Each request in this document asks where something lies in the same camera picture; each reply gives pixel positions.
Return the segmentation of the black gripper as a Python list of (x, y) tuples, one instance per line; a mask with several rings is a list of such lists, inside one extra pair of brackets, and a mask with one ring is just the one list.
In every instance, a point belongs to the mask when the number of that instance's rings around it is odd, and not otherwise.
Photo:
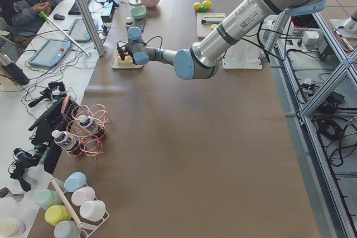
[(132, 53), (132, 61), (135, 65), (138, 65), (136, 54), (139, 52), (139, 43), (129, 44), (129, 50)]

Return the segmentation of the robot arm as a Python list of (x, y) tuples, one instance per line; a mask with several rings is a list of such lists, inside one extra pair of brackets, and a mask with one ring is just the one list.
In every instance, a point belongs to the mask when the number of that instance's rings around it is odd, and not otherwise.
[(208, 79), (218, 70), (218, 59), (256, 25), (272, 14), (284, 12), (290, 16), (323, 10), (326, 0), (244, 0), (218, 27), (189, 49), (179, 51), (147, 47), (138, 27), (128, 30), (128, 48), (137, 65), (159, 61), (173, 66), (184, 80)]

